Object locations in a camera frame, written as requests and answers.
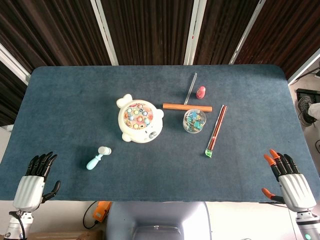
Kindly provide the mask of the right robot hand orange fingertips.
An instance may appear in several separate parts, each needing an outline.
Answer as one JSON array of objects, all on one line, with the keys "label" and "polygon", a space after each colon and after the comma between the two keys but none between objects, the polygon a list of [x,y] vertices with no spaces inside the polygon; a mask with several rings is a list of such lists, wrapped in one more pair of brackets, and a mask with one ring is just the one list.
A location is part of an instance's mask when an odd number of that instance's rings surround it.
[{"label": "right robot hand orange fingertips", "polygon": [[280,187],[281,196],[262,188],[262,193],[270,200],[285,204],[291,211],[299,213],[310,211],[316,206],[316,199],[305,176],[296,162],[288,154],[281,154],[274,149],[263,157],[271,168]]}]

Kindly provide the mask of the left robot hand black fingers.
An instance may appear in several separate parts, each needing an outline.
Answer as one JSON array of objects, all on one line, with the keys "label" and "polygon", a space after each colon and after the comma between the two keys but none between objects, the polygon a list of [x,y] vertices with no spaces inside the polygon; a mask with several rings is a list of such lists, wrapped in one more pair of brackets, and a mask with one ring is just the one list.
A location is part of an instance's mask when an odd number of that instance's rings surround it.
[{"label": "left robot hand black fingers", "polygon": [[56,196],[61,187],[58,180],[53,190],[44,194],[45,184],[57,155],[53,152],[36,155],[29,162],[26,173],[22,176],[13,200],[13,206],[17,211],[34,212],[47,200]]}]

